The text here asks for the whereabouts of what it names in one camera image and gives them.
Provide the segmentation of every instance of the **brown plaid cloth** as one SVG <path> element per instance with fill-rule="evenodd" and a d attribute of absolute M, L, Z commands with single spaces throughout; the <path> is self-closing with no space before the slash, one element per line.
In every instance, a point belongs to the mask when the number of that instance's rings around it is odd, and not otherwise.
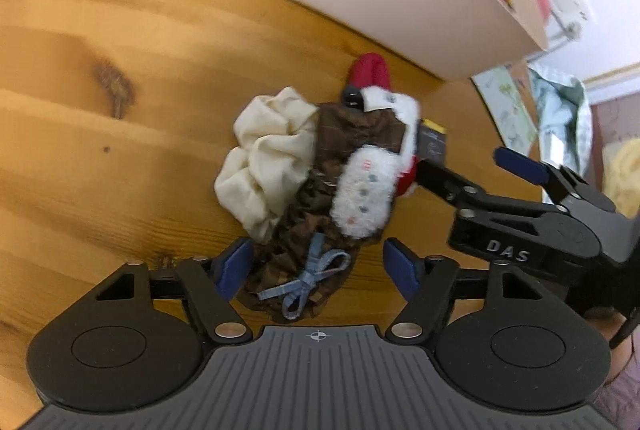
<path fill-rule="evenodd" d="M 321 253 L 337 248 L 351 255 L 351 266 L 318 283 L 311 292 L 301 318 L 318 315 L 328 298 L 351 272 L 360 247 L 380 240 L 382 229 L 366 239 L 342 235 L 329 211 L 338 178 L 349 156 L 363 145 L 375 145 L 400 152 L 404 123 L 391 109 L 362 113 L 340 104 L 320 104 L 316 156 L 308 179 L 290 204 L 273 236 L 255 252 L 254 265 L 239 301 L 254 311 L 271 313 L 274 322 L 287 323 L 282 316 L 282 297 L 258 301 L 257 293 L 295 280 L 305 267 L 306 256 L 315 232 L 324 233 Z"/>

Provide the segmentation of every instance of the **pink object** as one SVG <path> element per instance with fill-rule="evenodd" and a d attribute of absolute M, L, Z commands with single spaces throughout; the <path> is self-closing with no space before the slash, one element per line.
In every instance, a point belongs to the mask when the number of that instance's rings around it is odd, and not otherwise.
<path fill-rule="evenodd" d="M 549 17 L 551 17 L 551 0 L 536 0 L 536 2 L 538 3 L 538 9 L 540 10 L 542 20 L 544 20 L 546 24 Z"/>
<path fill-rule="evenodd" d="M 348 83 L 358 89 L 377 86 L 390 91 L 391 77 L 385 59 L 378 53 L 360 55 L 351 66 Z"/>

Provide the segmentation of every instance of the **pink fabric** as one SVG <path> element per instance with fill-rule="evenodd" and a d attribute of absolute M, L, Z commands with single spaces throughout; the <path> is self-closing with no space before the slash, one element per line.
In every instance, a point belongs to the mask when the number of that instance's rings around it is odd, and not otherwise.
<path fill-rule="evenodd" d="M 631 336 L 633 353 L 618 377 L 601 387 L 593 402 L 621 430 L 640 428 L 640 328 Z"/>

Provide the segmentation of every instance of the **person's hand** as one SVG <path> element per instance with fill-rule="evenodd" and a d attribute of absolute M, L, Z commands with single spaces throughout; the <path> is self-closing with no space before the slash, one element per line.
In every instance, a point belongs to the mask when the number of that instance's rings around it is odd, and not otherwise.
<path fill-rule="evenodd" d="M 587 323 L 594 329 L 600 331 L 607 341 L 609 341 L 613 335 L 618 332 L 620 326 L 626 321 L 626 318 L 623 317 L 623 315 L 610 309 L 594 309 L 587 312 L 584 317 Z M 620 372 L 622 372 L 626 367 L 626 364 L 631 359 L 633 352 L 634 348 L 631 336 L 611 351 L 611 367 L 605 384 L 610 383 L 618 377 Z"/>

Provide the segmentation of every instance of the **black round pad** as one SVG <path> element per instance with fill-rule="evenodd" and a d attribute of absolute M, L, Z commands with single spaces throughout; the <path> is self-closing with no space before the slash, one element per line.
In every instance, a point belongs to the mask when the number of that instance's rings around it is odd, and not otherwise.
<path fill-rule="evenodd" d="M 137 360 L 145 348 L 144 334 L 129 327 L 111 325 L 80 334 L 72 344 L 71 352 L 84 365 L 111 368 Z"/>
<path fill-rule="evenodd" d="M 607 376 L 609 346 L 558 303 L 504 300 L 452 322 L 436 344 L 442 370 L 468 396 L 501 409 L 552 412 L 584 403 Z"/>
<path fill-rule="evenodd" d="M 503 362 L 523 368 L 552 365 L 562 358 L 566 350 L 560 336 L 531 325 L 498 331 L 491 338 L 491 349 Z"/>
<path fill-rule="evenodd" d="M 128 302 L 79 303 L 36 335 L 27 368 L 50 402 L 120 412 L 163 399 L 191 379 L 202 360 L 191 328 Z"/>

